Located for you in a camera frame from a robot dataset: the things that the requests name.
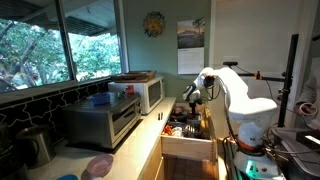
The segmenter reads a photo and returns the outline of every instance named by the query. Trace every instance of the kitchen counter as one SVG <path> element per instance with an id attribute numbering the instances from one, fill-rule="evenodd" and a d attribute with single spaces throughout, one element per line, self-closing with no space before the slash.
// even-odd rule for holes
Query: kitchen counter
<path id="1" fill-rule="evenodd" d="M 149 155 L 160 140 L 159 135 L 169 118 L 175 100 L 175 97 L 166 97 L 148 116 L 141 116 L 142 121 L 120 148 L 111 154 L 114 162 L 110 172 L 103 179 L 139 179 Z M 158 114 L 161 112 L 163 118 L 158 120 Z M 57 155 L 50 163 L 29 170 L 33 180 L 54 180 L 67 174 L 74 174 L 82 180 L 93 179 L 86 171 L 86 166 L 91 159 L 103 152 L 67 147 L 67 143 L 67 140 L 62 141 L 55 147 Z"/>

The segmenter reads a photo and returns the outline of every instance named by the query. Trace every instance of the cabinet door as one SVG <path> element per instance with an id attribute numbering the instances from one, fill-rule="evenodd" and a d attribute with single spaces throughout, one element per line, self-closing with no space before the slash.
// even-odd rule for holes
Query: cabinet door
<path id="1" fill-rule="evenodd" d="M 161 153 L 161 141 L 159 138 L 152 154 L 150 154 L 147 160 L 147 163 L 145 165 L 146 168 L 142 172 L 141 179 L 151 180 L 151 179 L 156 179 L 157 176 L 160 177 L 161 172 L 159 171 L 159 169 L 161 166 L 161 162 L 162 162 L 162 153 Z"/>
<path id="2" fill-rule="evenodd" d="M 165 173 L 164 173 L 164 160 L 161 159 L 159 170 L 156 176 L 156 180 L 165 180 Z"/>

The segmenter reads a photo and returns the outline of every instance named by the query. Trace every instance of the blue container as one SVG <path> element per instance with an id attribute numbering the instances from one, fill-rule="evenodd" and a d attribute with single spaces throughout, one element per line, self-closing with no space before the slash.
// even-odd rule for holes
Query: blue container
<path id="1" fill-rule="evenodd" d="M 110 94 L 108 92 L 99 93 L 91 96 L 93 105 L 102 105 L 110 102 Z"/>
<path id="2" fill-rule="evenodd" d="M 73 174 L 68 174 L 68 175 L 65 175 L 65 176 L 58 178 L 57 180 L 78 180 L 78 177 Z"/>

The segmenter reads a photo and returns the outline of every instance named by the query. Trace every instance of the wall clock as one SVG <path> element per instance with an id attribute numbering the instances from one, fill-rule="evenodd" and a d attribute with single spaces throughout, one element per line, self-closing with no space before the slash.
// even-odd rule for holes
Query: wall clock
<path id="1" fill-rule="evenodd" d="M 143 19 L 144 33 L 149 37 L 161 35 L 165 29 L 165 19 L 160 12 L 152 11 Z"/>

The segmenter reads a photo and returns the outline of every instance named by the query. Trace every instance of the tree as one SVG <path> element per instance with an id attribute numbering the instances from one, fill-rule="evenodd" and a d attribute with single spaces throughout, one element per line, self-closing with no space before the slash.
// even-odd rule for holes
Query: tree
<path id="1" fill-rule="evenodd" d="M 117 36 L 69 34 L 79 80 L 121 71 Z M 70 80 L 60 32 L 0 19 L 0 93 Z"/>
<path id="2" fill-rule="evenodd" d="M 195 29 L 198 29 L 198 34 L 201 35 L 201 30 L 203 30 L 205 27 L 205 21 L 203 18 L 196 19 L 192 22 L 192 26 Z"/>

